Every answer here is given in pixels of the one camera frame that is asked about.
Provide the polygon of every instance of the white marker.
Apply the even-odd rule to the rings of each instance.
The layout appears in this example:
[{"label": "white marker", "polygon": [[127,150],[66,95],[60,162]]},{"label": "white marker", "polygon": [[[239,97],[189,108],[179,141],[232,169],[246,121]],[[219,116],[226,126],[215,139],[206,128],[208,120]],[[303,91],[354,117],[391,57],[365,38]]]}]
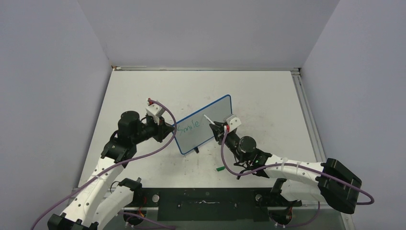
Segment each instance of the white marker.
[{"label": "white marker", "polygon": [[214,125],[214,122],[210,120],[210,118],[208,116],[206,116],[206,114],[203,114],[204,117],[206,117],[206,119],[212,124]]}]

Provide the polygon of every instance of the gray wall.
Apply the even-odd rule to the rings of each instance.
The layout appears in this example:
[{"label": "gray wall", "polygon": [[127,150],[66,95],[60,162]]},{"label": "gray wall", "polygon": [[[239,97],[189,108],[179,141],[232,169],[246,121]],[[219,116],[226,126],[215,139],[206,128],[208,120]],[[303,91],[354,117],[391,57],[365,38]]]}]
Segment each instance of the gray wall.
[{"label": "gray wall", "polygon": [[114,65],[301,67],[338,0],[79,0]]},{"label": "gray wall", "polygon": [[77,185],[110,72],[76,0],[1,1],[1,230]]},{"label": "gray wall", "polygon": [[302,68],[326,155],[376,199],[356,208],[357,229],[406,225],[405,12],[404,0],[341,0]]}]

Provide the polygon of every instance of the blue frame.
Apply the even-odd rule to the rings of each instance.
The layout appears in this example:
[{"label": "blue frame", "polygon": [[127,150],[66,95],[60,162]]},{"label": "blue frame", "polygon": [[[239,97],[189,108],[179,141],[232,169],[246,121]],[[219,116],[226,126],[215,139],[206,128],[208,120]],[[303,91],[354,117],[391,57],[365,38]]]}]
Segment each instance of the blue frame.
[{"label": "blue frame", "polygon": [[[220,100],[222,100],[222,99],[224,99],[224,98],[226,98],[226,97],[229,97],[229,98],[230,98],[230,108],[231,108],[231,113],[233,113],[233,106],[232,106],[232,104],[231,104],[231,95],[230,95],[230,94],[226,94],[226,95],[224,95],[223,97],[221,97],[221,98],[219,98],[219,99],[215,100],[214,102],[212,102],[212,103],[210,103],[210,104],[206,105],[205,107],[203,107],[203,108],[199,109],[198,111],[196,111],[196,112],[194,112],[194,113],[190,114],[189,116],[187,116],[187,117],[185,117],[185,118],[181,119],[181,120],[180,120],[180,121],[178,121],[176,124],[179,124],[180,122],[182,122],[182,121],[184,121],[184,120],[188,119],[189,117],[191,117],[191,116],[195,115],[196,113],[198,113],[198,112],[202,111],[203,109],[205,109],[205,108],[207,108],[207,107],[209,107],[209,106],[213,105],[214,103],[216,103],[216,102],[218,102],[218,101],[220,101]],[[196,146],[196,147],[201,146],[202,144],[206,143],[207,141],[209,141],[209,140],[210,140],[210,139],[212,139],[212,138],[214,138],[214,135],[213,135],[212,137],[210,137],[209,139],[205,140],[204,142],[202,142],[201,144],[199,144],[199,145],[198,145],[198,146]],[[186,153],[182,153],[182,150],[180,149],[180,146],[179,146],[179,143],[178,143],[178,140],[176,139],[176,137],[175,137],[175,141],[176,141],[176,145],[178,145],[179,152],[180,152],[182,155],[186,155],[187,153],[189,153],[190,151],[192,151],[192,150],[194,149],[194,148],[193,148],[193,149],[191,149],[191,150],[187,151]]]}]

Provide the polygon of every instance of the purple cable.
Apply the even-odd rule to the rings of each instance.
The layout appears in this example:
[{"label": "purple cable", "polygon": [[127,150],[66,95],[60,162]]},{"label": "purple cable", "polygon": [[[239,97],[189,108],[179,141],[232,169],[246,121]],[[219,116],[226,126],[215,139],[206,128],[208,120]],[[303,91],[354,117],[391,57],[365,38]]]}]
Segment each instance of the purple cable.
[{"label": "purple cable", "polygon": [[118,214],[129,215],[130,217],[127,218],[126,222],[128,222],[132,217],[137,217],[137,218],[139,218],[139,219],[146,220],[146,221],[148,221],[148,222],[150,222],[150,223],[153,223],[153,224],[156,224],[156,225],[159,226],[159,227],[141,227],[141,226],[134,226],[134,228],[136,228],[136,229],[161,229],[161,228],[176,229],[175,226],[166,226],[166,225],[160,224],[160,223],[158,223],[158,222],[156,222],[156,221],[154,221],[154,220],[151,220],[151,219],[142,217],[142,216],[140,216],[140,215],[137,215],[137,214],[135,214],[135,213],[131,213],[131,212],[119,212]]},{"label": "purple cable", "polygon": [[[103,174],[105,174],[105,173],[108,172],[109,170],[111,170],[111,169],[113,169],[113,168],[115,168],[115,167],[117,167],[117,166],[119,166],[119,165],[126,164],[126,163],[131,162],[131,161],[135,161],[135,160],[138,160],[138,159],[142,159],[142,158],[145,158],[145,157],[149,157],[149,156],[151,156],[151,155],[154,155],[155,153],[160,152],[161,150],[163,150],[164,148],[166,148],[166,146],[168,146],[168,145],[173,141],[173,139],[175,138],[175,135],[176,135],[176,130],[177,130],[177,124],[176,124],[175,116],[174,116],[173,113],[172,113],[167,107],[165,107],[163,104],[161,104],[161,103],[159,103],[159,102],[156,102],[156,101],[153,101],[153,100],[151,100],[151,99],[148,99],[148,101],[151,102],[151,103],[154,103],[154,104],[157,104],[157,105],[161,106],[161,107],[162,107],[165,111],[167,111],[167,112],[169,113],[169,115],[172,117],[172,120],[173,120],[173,123],[174,123],[174,126],[175,126],[175,130],[173,131],[173,135],[171,136],[171,138],[169,139],[169,141],[168,141],[164,146],[162,146],[161,148],[159,148],[158,150],[155,150],[155,151],[153,151],[153,152],[151,152],[151,153],[149,153],[149,154],[142,155],[142,156],[139,156],[139,157],[134,157],[134,158],[131,158],[131,159],[128,159],[128,160],[119,162],[119,163],[117,163],[117,164],[114,164],[114,165],[108,167],[107,169],[101,171],[99,174],[97,174],[97,176],[102,176]],[[56,202],[56,203],[55,203],[54,205],[52,205],[50,208],[48,208],[47,210],[45,210],[45,211],[35,220],[34,224],[31,226],[30,229],[31,229],[31,230],[34,230],[34,228],[35,228],[35,226],[38,224],[38,222],[39,222],[46,214],[48,214],[48,212],[50,212],[52,209],[56,208],[58,205],[62,204],[64,201],[68,200],[68,199],[71,198],[72,196],[76,195],[76,194],[79,193],[80,191],[82,191],[85,187],[87,187],[87,186],[90,185],[93,181],[95,181],[96,178],[97,178],[97,177],[94,176],[93,178],[91,178],[90,180],[88,180],[84,185],[82,185],[82,187],[78,188],[75,192],[69,194],[68,196],[66,196],[66,197],[64,197],[64,198],[62,198],[60,201]]]},{"label": "purple cable", "polygon": [[296,227],[301,227],[301,226],[304,226],[304,225],[308,225],[311,222],[313,222],[318,217],[319,214],[320,214],[320,202],[318,203],[316,214],[310,220],[308,220],[308,221],[306,221],[304,223],[300,223],[300,224],[285,225],[285,227],[286,228],[296,228]]},{"label": "purple cable", "polygon": [[[225,141],[226,141],[227,134],[228,134],[228,131],[226,130],[226,131],[224,132],[223,140],[221,141],[221,148],[220,148],[220,149],[221,149],[221,160],[223,161],[223,164],[224,164],[224,166],[226,167],[226,169],[227,169],[231,174],[236,175],[236,176],[245,176],[245,175],[252,174],[252,173],[255,173],[256,171],[263,170],[263,169],[266,169],[266,168],[269,168],[269,167],[276,167],[276,166],[281,166],[281,165],[282,165],[282,164],[270,164],[270,165],[261,166],[261,167],[259,167],[259,168],[256,168],[256,169],[254,169],[254,170],[251,170],[251,171],[245,172],[245,173],[236,173],[236,172],[233,172],[233,171],[227,166],[226,161],[225,161],[225,159],[224,159],[224,143],[225,143]],[[367,197],[369,197],[369,198],[371,199],[369,202],[357,202],[357,205],[371,205],[371,204],[373,204],[373,203],[375,202],[375,199],[374,199],[374,198],[372,197],[372,195],[370,195],[369,193],[367,193],[367,192],[365,192],[364,190],[359,189],[359,188],[353,186],[352,184],[349,184],[349,183],[347,183],[347,182],[345,182],[345,181],[343,181],[343,180],[341,180],[341,179],[339,179],[339,178],[337,178],[337,177],[331,176],[331,175],[329,175],[329,174],[327,174],[327,173],[320,172],[320,171],[318,171],[318,170],[314,170],[314,169],[311,169],[311,168],[308,168],[308,167],[305,167],[305,166],[302,166],[302,165],[297,165],[297,164],[292,164],[292,163],[285,163],[284,165],[285,165],[285,166],[299,167],[299,168],[301,168],[301,169],[306,169],[306,170],[311,171],[311,172],[313,172],[313,173],[320,174],[320,175],[322,175],[322,176],[325,176],[325,177],[327,177],[327,178],[330,178],[330,179],[332,179],[332,180],[335,180],[335,181],[337,181],[337,182],[339,182],[339,183],[341,183],[341,184],[343,184],[343,185],[345,185],[345,186],[347,186],[347,187],[349,187],[349,188],[351,188],[351,189],[353,189],[353,190],[355,190],[355,191],[357,191],[357,192],[360,192],[360,193],[366,195]]]}]

